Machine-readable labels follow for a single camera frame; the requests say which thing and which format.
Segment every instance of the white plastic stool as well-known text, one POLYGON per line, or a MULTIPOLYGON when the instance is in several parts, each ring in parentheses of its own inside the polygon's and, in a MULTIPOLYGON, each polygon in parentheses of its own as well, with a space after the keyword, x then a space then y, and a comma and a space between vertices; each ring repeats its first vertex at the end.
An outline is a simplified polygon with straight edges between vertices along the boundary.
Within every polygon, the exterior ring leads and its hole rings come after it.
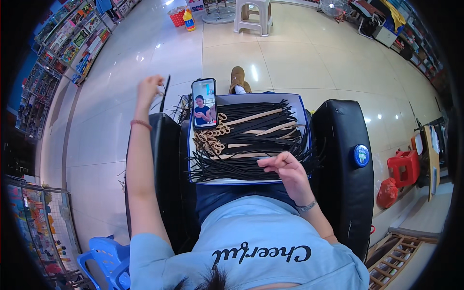
POLYGON ((241 28, 254 29, 261 32, 262 37, 269 36, 271 30, 271 0, 236 0, 235 1, 235 33, 240 33, 241 28), (250 5, 258 7, 258 11, 250 10, 250 5), (259 23, 249 22, 250 14, 259 15, 259 23))

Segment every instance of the yellow cloth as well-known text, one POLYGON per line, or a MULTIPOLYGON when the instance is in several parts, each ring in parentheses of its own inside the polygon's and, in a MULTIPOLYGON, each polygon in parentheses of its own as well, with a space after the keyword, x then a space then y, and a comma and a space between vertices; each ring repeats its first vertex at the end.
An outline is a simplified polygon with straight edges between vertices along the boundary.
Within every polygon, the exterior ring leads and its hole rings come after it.
POLYGON ((388 2, 387 0, 380 0, 380 1, 382 1, 382 3, 385 6, 387 6, 387 8, 392 13, 392 18, 393 18, 393 21, 395 22, 395 33, 397 33, 398 32, 398 27, 400 27, 401 25, 406 24, 405 18, 403 17, 403 15, 401 15, 398 12, 398 10, 396 10, 396 8, 390 2, 388 2))

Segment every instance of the yellow bottle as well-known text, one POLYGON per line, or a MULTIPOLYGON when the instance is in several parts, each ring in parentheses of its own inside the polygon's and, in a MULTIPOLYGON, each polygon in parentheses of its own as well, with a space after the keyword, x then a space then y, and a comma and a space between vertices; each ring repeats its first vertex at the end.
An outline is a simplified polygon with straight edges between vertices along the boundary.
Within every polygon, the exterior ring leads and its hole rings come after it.
POLYGON ((184 21, 185 27, 187 27, 187 31, 195 30, 195 23, 193 22, 192 12, 189 6, 187 6, 187 9, 185 9, 184 21))

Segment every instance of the light blue t-shirt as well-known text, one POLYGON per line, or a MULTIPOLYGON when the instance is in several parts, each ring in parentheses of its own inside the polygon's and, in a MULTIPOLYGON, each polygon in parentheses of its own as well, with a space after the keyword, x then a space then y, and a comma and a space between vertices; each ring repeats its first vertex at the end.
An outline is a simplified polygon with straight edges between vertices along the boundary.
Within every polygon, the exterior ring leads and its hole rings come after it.
POLYGON ((297 283, 302 289, 367 289, 369 273, 342 244, 329 244, 286 203, 246 196, 214 210, 189 253, 175 256, 160 237, 143 233, 130 242, 131 289, 170 289, 188 277, 187 289, 217 266, 237 290, 297 283))

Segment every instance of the jeans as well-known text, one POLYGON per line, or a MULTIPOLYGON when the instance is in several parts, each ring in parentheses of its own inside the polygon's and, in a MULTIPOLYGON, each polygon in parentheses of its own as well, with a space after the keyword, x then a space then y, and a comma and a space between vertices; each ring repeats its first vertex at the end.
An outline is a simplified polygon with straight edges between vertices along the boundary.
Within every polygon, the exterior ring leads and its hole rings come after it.
POLYGON ((295 202, 288 196, 283 183, 251 185, 203 185, 197 184, 196 212, 202 224, 216 208, 228 202, 249 195, 274 198, 296 208, 295 202))

